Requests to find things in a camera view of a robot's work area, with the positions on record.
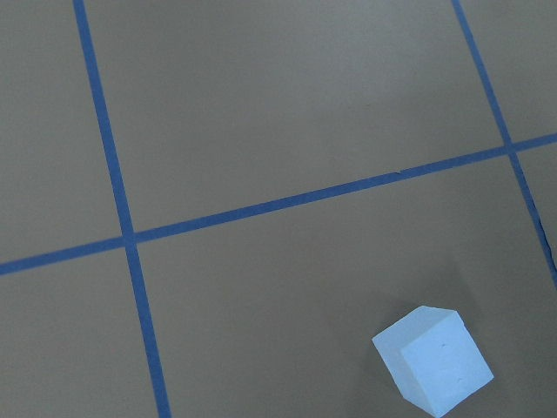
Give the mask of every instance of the blue painter's tape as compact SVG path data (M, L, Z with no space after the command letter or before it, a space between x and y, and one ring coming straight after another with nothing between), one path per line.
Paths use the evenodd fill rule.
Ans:
M534 228L536 234L538 235L538 240L540 241L541 248L543 250L544 256L546 257L547 267L549 268L549 272L551 273L551 277L554 281L555 287L557 287L557 267L555 266L555 261L551 252L551 247L547 242L546 232L544 227L541 223L540 214L536 205L534 203L534 198L532 197L532 193L530 192L530 187L526 181L526 177L524 175L524 171L520 166L519 158L516 154L516 145L513 143L511 139L511 135L508 132L507 124L505 123L505 119L503 118L503 113L499 106L499 101L495 96L495 91L493 90L493 86L489 79L489 75L487 73L486 66L484 65L483 59L480 55L480 50L476 41L473 38L472 30L470 29L470 25L466 19L466 14L462 5L460 4L460 0L452 0L453 1L453 8L456 14L456 17L459 20L460 28L462 28L462 33L464 34L464 38L468 44L468 48L470 53L472 54L473 61L476 65L476 70L480 75L481 83L484 87L484 92L487 96L487 101L491 107L491 111L493 117L495 118L495 122L499 128L499 132L501 138L503 139L503 143L505 147L508 149L508 157L511 161L511 165L514 170L514 176L519 183L520 191L522 192L522 197L527 205L528 212L530 213L530 217L532 218L532 222L534 223Z
M557 133L552 133L551 135L545 135L539 138L528 139L526 141L516 142L513 143L513 147L516 152L522 152L531 150L533 148L538 148L539 146L551 144L557 144Z
M521 141L513 144L515 151L523 152L537 148L540 146L557 144L557 133L546 135L544 137L528 139L526 141ZM323 199L332 198L339 196L340 194L346 194L351 192L357 192L359 190L365 190L367 188L374 188L377 185L385 185L387 183L396 183L405 179L411 179L412 177L419 177L429 173L443 172L444 170L450 170L462 165L473 164L480 161L484 161L491 158L497 158L501 155L507 154L505 147L493 148L491 150L486 150L483 152L475 152L472 154L463 155L456 158L450 158L436 163L431 163L429 165L420 165L408 170L403 170L398 173L381 174L376 177L370 177L368 179L357 180L352 183L347 183L345 185L336 185L332 187L327 187L321 190L321 193L314 195L314 197L325 196ZM177 233L187 233L189 231L194 231L197 229L215 226L225 222L231 222L236 219L243 219L249 216L256 216L258 214L265 214L272 212L274 210L280 210L280 208L288 208L296 205L303 205L305 203L311 203L312 193L303 193L302 195L291 196L288 198L273 200L273 202L261 203L259 205L248 206L245 208L235 209L229 212L223 212L215 214L212 216L206 216L203 218L188 220L185 222L179 222L177 224L172 224L168 226L160 226L157 228L150 229L148 231L143 231L137 233L137 242L146 242L154 239L161 239ZM58 263L61 261L71 260L78 257L86 257L87 255L94 253L101 253L104 251L110 251L115 248L121 248L124 246L124 240L122 238L106 239L104 241L92 242L90 244L85 244L83 246L75 246L72 248L66 248L64 250L55 251L52 253L38 254L33 257L8 261L6 263L0 264L0 275L16 273L22 270L28 270L31 268L36 268L40 266L45 266L48 264Z
M122 248L123 246L124 240L121 237L110 238L91 242L82 246L73 246L72 248L65 248L64 250L53 251L51 253L34 255L33 257L27 257L25 259L8 261L7 263L0 264L0 276L40 266L47 266L61 261L77 259L87 255L103 253L105 251L115 250L116 248Z
M120 221L120 229L122 230L122 238L124 240L125 252L130 268L131 284L136 300L138 310L139 323L144 340L145 352L147 355L147 363L151 374L151 384L157 403L159 418L171 418L171 409L164 384L163 368L158 354L157 340L155 338L155 330L151 318L151 310L147 292L145 290L143 272L141 270L141 262L139 260L138 247L135 241L135 233L131 223L130 207L128 199L125 195L124 180L118 162L116 144L112 136L111 121L109 119L106 102L104 100L103 86L101 84L100 75L98 73L97 59L91 39L89 23L87 22L87 14L85 11L83 0L74 0L74 10L76 13L77 28L84 52L85 65L89 75L91 85L91 94L95 104L97 113L98 127L103 140L104 155L108 165L111 177L112 191L116 201L118 219Z
M442 172L450 168L478 163L480 161L500 157L506 154L507 150L505 147L474 152L460 157L444 159L435 163L420 165L414 168L408 168L402 170L401 172L389 172L387 174L381 174L379 176L370 177L368 179L356 180L351 183L345 183L343 185L334 185L325 189L315 190L313 192L297 194L288 198L271 200L269 202L242 207L239 209L234 209L232 211L217 213L210 216L204 216L203 218L186 220L185 222L178 222L177 224L168 226L160 226L158 228L153 228L137 233L136 239L138 243L141 243L154 239L170 237L179 233L188 233L189 231L195 231L197 229L202 229L209 226L220 225L227 222L232 222L234 220L245 219L264 213L280 211L288 207L305 205L319 200L341 196L343 194L371 189L380 185L388 185L390 183L395 183L401 180L425 176L434 172Z

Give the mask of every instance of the gray floor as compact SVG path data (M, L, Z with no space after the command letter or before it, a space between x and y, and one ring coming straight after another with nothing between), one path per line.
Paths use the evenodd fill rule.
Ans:
M136 231L503 144L451 2L86 5ZM553 138L557 3L462 6L513 141ZM0 34L2 272L121 232L71 2L3 4ZM556 254L553 142L519 158ZM371 344L419 305L495 374L447 417L557 408L557 293L506 155L139 252L172 416L426 417ZM0 312L1 416L158 416L123 249L3 275Z

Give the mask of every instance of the cube face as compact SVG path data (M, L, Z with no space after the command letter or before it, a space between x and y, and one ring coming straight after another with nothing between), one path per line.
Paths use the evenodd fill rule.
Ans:
M373 343L403 397L435 417L493 378L456 311L419 307Z

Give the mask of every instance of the foam block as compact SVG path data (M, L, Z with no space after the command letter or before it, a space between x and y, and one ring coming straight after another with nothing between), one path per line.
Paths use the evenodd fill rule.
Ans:
M456 311L419 307L372 340L402 396L435 418L493 378Z

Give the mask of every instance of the cube top face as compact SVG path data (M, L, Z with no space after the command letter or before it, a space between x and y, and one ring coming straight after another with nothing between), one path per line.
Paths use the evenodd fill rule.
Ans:
M438 307L417 307L373 337L373 343L376 346L385 343L389 347L405 347L451 314L457 313Z
M403 397L435 417L493 378L456 311L419 307L373 343Z

